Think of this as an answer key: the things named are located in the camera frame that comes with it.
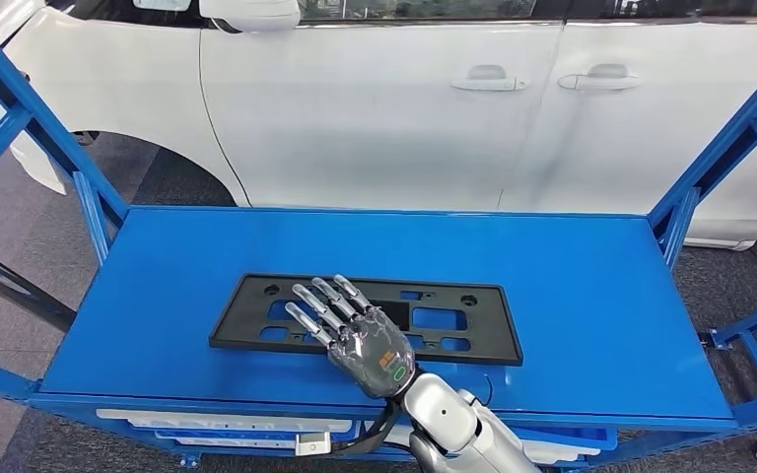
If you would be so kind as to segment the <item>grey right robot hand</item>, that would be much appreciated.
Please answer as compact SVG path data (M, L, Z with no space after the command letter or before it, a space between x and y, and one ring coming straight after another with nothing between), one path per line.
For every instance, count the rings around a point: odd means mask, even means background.
M337 274L334 286L314 277L292 291L311 312L289 302L285 310L326 350L328 360L352 376L371 398L392 398L411 382L415 354L408 338L351 281Z

